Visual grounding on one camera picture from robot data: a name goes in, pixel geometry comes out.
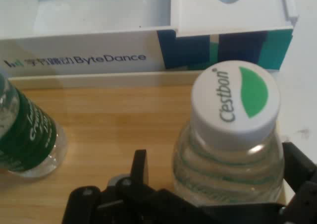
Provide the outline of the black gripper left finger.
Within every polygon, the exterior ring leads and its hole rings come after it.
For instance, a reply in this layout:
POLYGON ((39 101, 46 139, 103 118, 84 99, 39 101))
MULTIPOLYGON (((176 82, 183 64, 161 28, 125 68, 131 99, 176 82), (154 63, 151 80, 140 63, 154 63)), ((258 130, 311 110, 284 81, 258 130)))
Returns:
POLYGON ((210 217, 166 189, 148 185, 146 150, 134 153, 130 174, 100 191, 95 186, 71 192, 64 224, 209 224, 210 217))

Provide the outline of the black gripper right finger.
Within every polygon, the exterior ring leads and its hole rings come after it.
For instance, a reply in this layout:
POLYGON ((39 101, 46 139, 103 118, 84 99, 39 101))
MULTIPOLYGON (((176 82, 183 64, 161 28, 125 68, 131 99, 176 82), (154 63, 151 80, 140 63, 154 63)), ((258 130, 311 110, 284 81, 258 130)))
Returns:
POLYGON ((284 222, 315 224, 317 222, 317 166, 291 142, 284 142, 284 180, 294 196, 283 209, 284 222))

